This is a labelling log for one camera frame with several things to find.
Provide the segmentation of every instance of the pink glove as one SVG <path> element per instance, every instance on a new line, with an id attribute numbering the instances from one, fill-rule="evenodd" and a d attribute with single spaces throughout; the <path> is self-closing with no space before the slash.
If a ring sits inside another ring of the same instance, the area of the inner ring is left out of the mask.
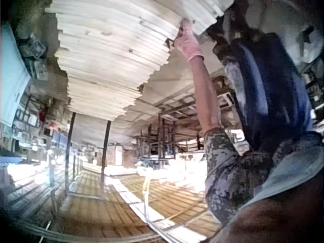
<path id="1" fill-rule="evenodd" d="M 192 32 L 191 22 L 187 19 L 181 21 L 178 38 L 175 40 L 175 47 L 190 61 L 196 56 L 203 57 L 197 38 Z"/>

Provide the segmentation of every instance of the camouflage jacket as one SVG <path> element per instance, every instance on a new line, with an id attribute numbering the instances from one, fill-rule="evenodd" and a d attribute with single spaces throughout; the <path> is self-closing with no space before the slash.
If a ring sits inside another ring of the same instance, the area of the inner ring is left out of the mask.
<path id="1" fill-rule="evenodd" d="M 226 225 L 237 210 L 251 200 L 271 170 L 288 154 L 321 144 L 321 135 L 310 132 L 280 143 L 273 153 L 249 152 L 239 156 L 221 128 L 205 134 L 207 157 L 206 201 L 210 211 Z"/>

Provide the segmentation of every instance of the camouflage sleeve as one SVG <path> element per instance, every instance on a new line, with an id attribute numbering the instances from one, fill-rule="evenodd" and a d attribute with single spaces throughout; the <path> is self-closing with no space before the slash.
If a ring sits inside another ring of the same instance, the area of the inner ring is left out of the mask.
<path id="1" fill-rule="evenodd" d="M 271 156 L 250 153 L 242 158 L 222 129 L 205 134 L 208 175 L 206 202 L 214 216 L 226 225 L 254 195 L 270 171 Z"/>

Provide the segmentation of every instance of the work glove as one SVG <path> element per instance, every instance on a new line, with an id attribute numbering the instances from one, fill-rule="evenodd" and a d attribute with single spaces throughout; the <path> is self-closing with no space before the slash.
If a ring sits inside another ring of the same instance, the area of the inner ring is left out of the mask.
<path id="1" fill-rule="evenodd" d="M 191 22 L 187 19 L 181 21 L 175 47 L 182 52 L 188 61 L 196 56 L 204 58 L 198 40 L 193 34 Z"/>

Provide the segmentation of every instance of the person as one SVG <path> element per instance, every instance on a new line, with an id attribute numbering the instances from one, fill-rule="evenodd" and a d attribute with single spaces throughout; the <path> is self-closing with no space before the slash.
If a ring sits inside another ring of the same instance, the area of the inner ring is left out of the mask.
<path id="1" fill-rule="evenodd" d="M 310 102 L 276 34 L 220 38 L 214 53 L 236 92 L 251 151 L 240 157 L 224 132 L 217 91 L 191 22 L 175 46 L 188 60 L 207 156 L 206 202 L 223 228 L 209 242 L 303 242 L 323 223 L 323 143 Z"/>

